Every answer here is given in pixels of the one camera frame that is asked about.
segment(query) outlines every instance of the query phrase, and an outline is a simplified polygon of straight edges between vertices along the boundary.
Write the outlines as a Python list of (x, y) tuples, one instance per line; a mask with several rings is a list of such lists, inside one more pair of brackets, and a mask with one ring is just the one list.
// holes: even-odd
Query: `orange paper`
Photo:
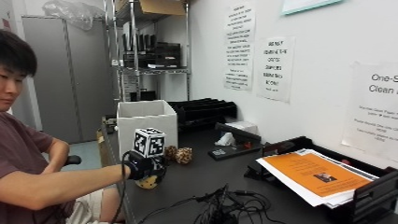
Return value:
[(357, 189), (371, 181), (321, 157), (296, 153), (264, 160), (298, 184), (321, 197)]

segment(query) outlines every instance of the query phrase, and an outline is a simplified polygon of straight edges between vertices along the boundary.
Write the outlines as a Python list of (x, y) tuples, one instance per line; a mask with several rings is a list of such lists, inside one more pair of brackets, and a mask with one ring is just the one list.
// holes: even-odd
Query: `maroon t-shirt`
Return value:
[[(26, 126), (9, 113), (0, 112), (0, 178), (15, 171), (42, 174), (49, 166), (42, 153), (51, 142), (50, 135)], [(66, 223), (73, 209), (74, 202), (54, 205), (41, 211), (0, 202), (0, 223)]]

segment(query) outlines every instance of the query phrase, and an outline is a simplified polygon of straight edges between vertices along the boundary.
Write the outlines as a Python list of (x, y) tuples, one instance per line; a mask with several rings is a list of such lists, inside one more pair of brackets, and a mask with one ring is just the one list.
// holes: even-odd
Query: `small figurine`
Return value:
[(170, 161), (176, 161), (180, 164), (187, 164), (192, 158), (192, 148), (184, 147), (178, 149), (175, 146), (170, 146), (164, 149), (164, 156)]

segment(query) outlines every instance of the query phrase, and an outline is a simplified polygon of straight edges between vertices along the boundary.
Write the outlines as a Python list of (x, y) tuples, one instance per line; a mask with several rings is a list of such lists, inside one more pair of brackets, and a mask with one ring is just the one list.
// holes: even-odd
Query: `man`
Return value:
[(139, 171), (128, 163), (61, 172), (69, 144), (27, 127), (7, 112), (37, 67), (29, 43), (0, 30), (0, 224), (110, 222), (120, 197), (115, 188), (103, 188), (123, 181), (124, 167), (131, 178), (140, 178), (134, 176)]

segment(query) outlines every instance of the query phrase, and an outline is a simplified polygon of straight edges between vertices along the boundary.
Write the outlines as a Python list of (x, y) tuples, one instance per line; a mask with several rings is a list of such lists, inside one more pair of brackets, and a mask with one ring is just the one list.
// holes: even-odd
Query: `door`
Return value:
[(85, 31), (53, 17), (23, 18), (38, 54), (35, 89), (45, 132), (70, 143), (93, 141), (116, 113), (102, 21)]
[(43, 131), (70, 143), (81, 142), (66, 21), (25, 17), (23, 23), (39, 63), (34, 83)]

